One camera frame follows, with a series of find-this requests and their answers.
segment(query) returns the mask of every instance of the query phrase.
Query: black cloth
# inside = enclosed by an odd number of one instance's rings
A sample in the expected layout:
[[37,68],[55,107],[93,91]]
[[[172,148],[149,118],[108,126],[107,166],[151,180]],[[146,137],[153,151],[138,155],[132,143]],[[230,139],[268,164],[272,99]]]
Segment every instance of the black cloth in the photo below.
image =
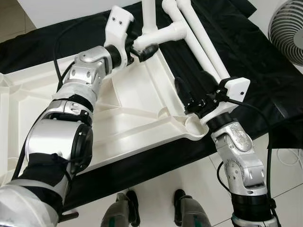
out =
[[[274,128],[274,147],[302,147],[303,75],[268,41],[257,26],[247,20],[254,9],[245,10],[238,0],[192,0],[192,5],[231,76],[251,80],[245,102],[263,111]],[[141,34],[141,3],[125,8],[136,22],[134,32]],[[156,1],[157,26],[171,19]],[[58,57],[103,45],[109,11],[67,32],[59,41]],[[55,37],[68,26],[83,19],[65,21],[32,31],[0,44],[0,71],[9,73],[52,60]],[[188,84],[196,100],[205,97],[213,82],[205,76],[184,41],[167,42],[160,49],[175,77]],[[255,112],[237,107],[237,118],[253,138],[266,133],[266,125]],[[102,198],[141,183],[172,169],[215,152],[209,135],[200,141],[180,139],[138,155],[75,177],[65,210]]]

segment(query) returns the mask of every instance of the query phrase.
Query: fan grille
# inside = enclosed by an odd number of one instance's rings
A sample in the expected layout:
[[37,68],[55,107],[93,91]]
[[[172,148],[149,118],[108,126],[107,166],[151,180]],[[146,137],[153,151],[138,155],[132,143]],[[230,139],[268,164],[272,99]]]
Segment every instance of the fan grille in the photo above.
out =
[[303,0],[289,0],[274,13],[268,37],[292,63],[303,66]]

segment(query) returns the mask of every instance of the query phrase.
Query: white wall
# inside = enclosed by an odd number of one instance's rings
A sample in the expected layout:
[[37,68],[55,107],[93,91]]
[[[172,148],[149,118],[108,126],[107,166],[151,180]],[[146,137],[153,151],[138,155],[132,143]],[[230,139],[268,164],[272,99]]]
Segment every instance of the white wall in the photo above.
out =
[[[249,0],[257,11],[250,16],[250,20],[257,25],[268,37],[268,26],[274,12],[287,0]],[[303,67],[294,65],[302,74]]]
[[140,0],[18,0],[36,28],[124,7]]

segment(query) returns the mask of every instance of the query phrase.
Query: silver metal housing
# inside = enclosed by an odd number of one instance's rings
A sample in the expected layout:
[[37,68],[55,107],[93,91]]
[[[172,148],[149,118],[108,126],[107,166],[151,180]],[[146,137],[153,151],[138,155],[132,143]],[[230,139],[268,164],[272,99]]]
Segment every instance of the silver metal housing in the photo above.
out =
[[74,137],[81,122],[43,119],[30,131],[25,144],[26,157],[32,153],[53,154],[70,160]]
[[254,152],[251,138],[238,122],[232,122],[212,133],[231,193],[257,196],[267,193],[264,166]]
[[69,98],[77,94],[87,99],[94,107],[103,78],[111,73],[110,53],[102,46],[96,46],[79,53],[64,84],[53,99]]
[[275,217],[272,217],[271,220],[267,220],[267,221],[246,221],[232,215],[232,221],[240,227],[277,227],[278,226]]

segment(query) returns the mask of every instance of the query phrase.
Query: black tape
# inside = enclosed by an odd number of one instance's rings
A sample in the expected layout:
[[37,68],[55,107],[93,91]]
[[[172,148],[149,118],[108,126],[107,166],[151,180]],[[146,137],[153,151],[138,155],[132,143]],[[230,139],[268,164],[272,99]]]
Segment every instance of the black tape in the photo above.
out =
[[59,156],[54,160],[53,155],[42,153],[30,154],[28,166],[18,179],[35,180],[55,186],[64,177],[62,169],[66,169],[67,164],[62,164],[61,162],[65,161],[64,158]]
[[36,186],[23,186],[24,188],[30,190],[33,194],[35,194],[42,202],[50,205],[58,215],[61,215],[63,209],[62,197],[48,189],[43,187]]
[[94,111],[94,108],[93,108],[92,104],[90,103],[90,101],[87,100],[86,98],[80,96],[80,95],[77,95],[77,94],[74,94],[74,95],[70,96],[69,98],[55,99],[54,101],[56,101],[56,100],[67,100],[67,101],[76,102],[76,103],[79,103],[79,104],[85,106],[91,112]]
[[232,194],[234,215],[247,221],[266,221],[272,219],[267,194],[244,196]]

